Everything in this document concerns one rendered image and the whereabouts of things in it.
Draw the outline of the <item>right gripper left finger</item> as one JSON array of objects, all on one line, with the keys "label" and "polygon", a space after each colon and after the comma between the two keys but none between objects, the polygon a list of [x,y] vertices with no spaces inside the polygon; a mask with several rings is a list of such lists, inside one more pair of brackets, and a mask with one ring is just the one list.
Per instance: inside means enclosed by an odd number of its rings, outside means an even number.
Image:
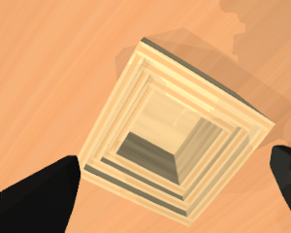
[{"label": "right gripper left finger", "polygon": [[0,191],[0,233],[65,233],[80,179],[79,157],[67,155]]}]

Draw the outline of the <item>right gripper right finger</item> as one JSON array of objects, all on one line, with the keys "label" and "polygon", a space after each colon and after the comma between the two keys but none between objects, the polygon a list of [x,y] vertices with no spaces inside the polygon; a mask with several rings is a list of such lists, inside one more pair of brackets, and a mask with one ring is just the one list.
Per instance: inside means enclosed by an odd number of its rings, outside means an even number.
[{"label": "right gripper right finger", "polygon": [[285,145],[274,145],[271,150],[270,168],[291,211],[291,148]]}]

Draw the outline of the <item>wooden box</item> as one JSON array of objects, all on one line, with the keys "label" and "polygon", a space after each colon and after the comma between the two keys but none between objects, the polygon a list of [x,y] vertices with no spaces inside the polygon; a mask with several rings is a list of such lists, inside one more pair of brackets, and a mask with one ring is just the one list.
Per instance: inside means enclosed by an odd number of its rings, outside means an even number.
[{"label": "wooden box", "polygon": [[103,156],[166,189],[183,191],[232,132],[232,121],[149,75]]},{"label": "wooden box", "polygon": [[[135,74],[137,74],[139,67],[141,67],[145,59],[153,62],[154,65],[160,66],[161,69],[169,71],[170,74],[176,75],[177,78],[180,78],[189,85],[195,86],[196,89],[214,98],[215,101],[220,102],[220,104],[227,106],[228,109],[234,110],[235,113],[251,121],[245,140],[242,141],[242,144],[231,155],[226,164],[220,168],[218,174],[205,187],[203,193],[195,201],[189,202],[187,207],[170,205],[168,202],[161,201],[161,199],[138,190],[136,187],[129,185],[129,183],[112,178],[112,176],[104,174],[104,172],[86,164],[96,144],[98,144],[100,136],[103,135],[104,129],[110,123],[111,117],[115,109],[117,109],[119,102],[121,102],[123,94],[129,88],[130,82],[133,81]],[[227,182],[234,178],[236,172],[240,170],[240,167],[251,156],[251,153],[262,143],[262,140],[273,129],[274,125],[272,120],[263,116],[259,110],[243,100],[234,90],[227,88],[226,85],[217,82],[209,77],[209,75],[203,73],[203,71],[189,65],[188,62],[157,46],[156,43],[151,42],[149,39],[142,38],[112,90],[102,113],[100,113],[98,120],[95,121],[86,143],[83,144],[79,154],[82,178],[88,182],[95,183],[95,185],[102,186],[114,194],[121,195],[121,197],[129,199],[131,202],[138,203],[138,205],[146,209],[153,210],[157,214],[172,218],[180,222],[180,224],[191,226],[193,221],[210,205],[212,199],[227,185]]]},{"label": "wooden box", "polygon": [[[143,178],[143,176],[135,174],[135,172],[127,170],[127,168],[119,166],[119,164],[103,156],[104,151],[107,150],[115,132],[117,132],[119,125],[121,125],[122,121],[125,119],[131,105],[134,104],[135,98],[138,97],[149,75],[153,75],[154,78],[160,79],[160,81],[171,85],[173,88],[179,90],[179,92],[187,94],[188,97],[193,98],[193,100],[200,102],[201,105],[207,106],[207,108],[211,109],[213,112],[226,117],[226,119],[234,123],[234,132],[232,132],[232,135],[228,137],[223,147],[212,157],[212,160],[209,162],[208,166],[204,168],[204,171],[201,172],[199,178],[183,191],[171,191],[166,189],[166,187],[151,182],[149,179]],[[227,160],[231,158],[231,155],[234,154],[236,149],[242,144],[247,136],[250,124],[250,120],[235,113],[234,110],[228,109],[227,106],[215,101],[214,98],[196,89],[195,86],[189,85],[180,78],[177,78],[176,75],[170,74],[169,71],[161,69],[160,66],[154,65],[153,62],[145,59],[141,67],[139,67],[137,74],[135,74],[129,88],[127,88],[126,93],[123,94],[122,100],[119,102],[117,109],[115,109],[110,123],[108,123],[106,129],[104,129],[102,137],[100,137],[98,144],[96,144],[86,164],[96,168],[96,170],[104,172],[104,174],[112,176],[112,178],[121,180],[124,183],[129,183],[129,185],[153,195],[153,197],[161,199],[161,201],[168,202],[170,205],[187,207],[189,202],[195,201],[195,199],[203,193],[205,187],[215,178],[220,168],[226,164]]]}]

